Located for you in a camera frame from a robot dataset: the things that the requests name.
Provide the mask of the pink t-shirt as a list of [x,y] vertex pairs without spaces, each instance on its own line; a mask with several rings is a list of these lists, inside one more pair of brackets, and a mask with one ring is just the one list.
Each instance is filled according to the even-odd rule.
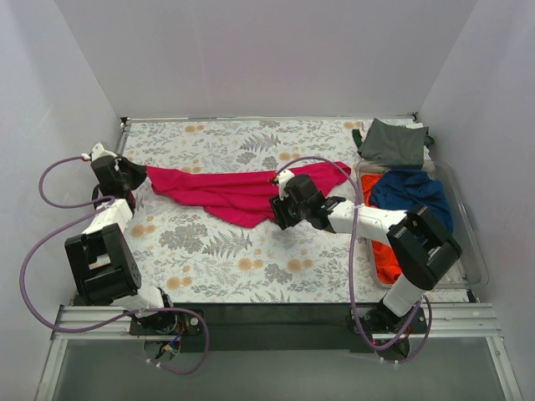
[[242,228],[276,220],[271,199],[279,197],[279,190],[273,184],[273,170],[224,174],[192,174],[154,166],[146,170],[153,192],[180,206],[201,207]]

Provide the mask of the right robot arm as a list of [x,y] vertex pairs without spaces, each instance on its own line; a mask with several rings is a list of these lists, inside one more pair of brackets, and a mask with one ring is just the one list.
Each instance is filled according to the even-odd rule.
[[426,206],[388,211],[356,205],[343,197],[324,196],[310,176],[295,175],[291,170],[282,171],[273,182],[278,194],[270,204],[281,229],[306,221],[321,231],[361,234],[393,251],[400,276],[378,304],[359,318],[370,331],[402,330],[417,302],[461,257],[458,242]]

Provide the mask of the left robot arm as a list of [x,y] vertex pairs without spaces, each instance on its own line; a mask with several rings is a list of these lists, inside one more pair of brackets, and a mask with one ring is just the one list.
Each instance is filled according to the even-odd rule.
[[141,273],[124,231],[135,214],[136,190],[146,179],[146,168],[97,143],[89,154],[98,185],[95,195],[112,196],[100,202],[97,215],[78,236],[64,243],[78,294],[88,306],[117,306],[135,311],[145,330],[167,334],[176,328],[178,315],[159,287],[142,282]]

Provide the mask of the floral patterned table mat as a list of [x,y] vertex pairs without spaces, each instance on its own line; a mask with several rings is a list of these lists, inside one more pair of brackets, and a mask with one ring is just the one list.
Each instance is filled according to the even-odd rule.
[[[107,150],[140,165],[192,174],[276,170],[320,156],[350,167],[359,162],[351,130],[367,119],[221,119],[141,121]],[[265,221],[252,229],[226,223],[200,207],[135,193],[125,238],[146,283],[174,302],[377,302],[366,242]]]

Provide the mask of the blue t-shirt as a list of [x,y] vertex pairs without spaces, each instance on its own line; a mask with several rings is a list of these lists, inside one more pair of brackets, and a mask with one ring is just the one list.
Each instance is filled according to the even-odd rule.
[[369,202],[384,210],[411,210],[426,206],[452,234],[454,221],[443,184],[423,170],[397,169],[383,174],[373,185]]

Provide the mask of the orange t-shirt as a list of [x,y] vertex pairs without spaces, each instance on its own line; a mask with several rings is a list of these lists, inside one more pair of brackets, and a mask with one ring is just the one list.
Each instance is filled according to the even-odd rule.
[[[374,186],[379,182],[381,175],[362,175],[361,185],[364,194],[364,203],[367,206],[376,207],[370,199]],[[400,265],[393,250],[386,244],[379,241],[372,241],[374,263],[378,278],[384,284],[394,284],[402,273]]]

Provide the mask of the clear plastic bin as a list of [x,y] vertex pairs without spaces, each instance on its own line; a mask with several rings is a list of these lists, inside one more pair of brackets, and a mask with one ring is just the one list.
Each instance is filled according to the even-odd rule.
[[[381,161],[360,161],[354,167],[356,180],[359,185],[359,197],[364,199],[363,177],[365,175],[383,175],[389,170],[392,164]],[[438,180],[443,184],[445,197],[451,207],[453,220],[453,237],[461,247],[460,259],[445,274],[435,287],[435,291],[440,290],[461,290],[477,289],[484,287],[488,283],[488,273],[483,261],[476,235],[472,230],[471,223],[466,214],[461,193],[458,189],[451,167],[440,161],[424,160],[421,169],[427,173],[432,180]],[[367,251],[371,263],[371,275],[376,284],[383,288],[390,288],[380,277],[377,267],[377,258],[373,253],[373,242],[366,240]]]

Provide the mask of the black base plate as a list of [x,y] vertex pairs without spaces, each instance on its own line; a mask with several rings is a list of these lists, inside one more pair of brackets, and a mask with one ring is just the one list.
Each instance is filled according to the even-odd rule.
[[384,344],[397,332],[400,339],[385,350],[390,357],[407,358],[409,335],[428,328],[425,314],[417,309],[408,328],[407,317],[360,303],[355,318],[348,303],[191,303],[184,312],[162,312],[133,318],[132,336],[165,343],[178,337],[181,351],[348,350],[368,353],[368,342]]

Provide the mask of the aluminium front rail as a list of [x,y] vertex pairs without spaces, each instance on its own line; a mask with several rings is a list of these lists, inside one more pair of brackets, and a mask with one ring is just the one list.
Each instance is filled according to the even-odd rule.
[[[431,323],[431,338],[498,338],[500,323],[488,303],[432,303],[431,310],[423,308],[422,322]],[[70,330],[94,326],[120,314],[117,307],[61,307],[56,324]],[[83,332],[87,338],[127,338],[131,319],[122,317],[103,327]]]

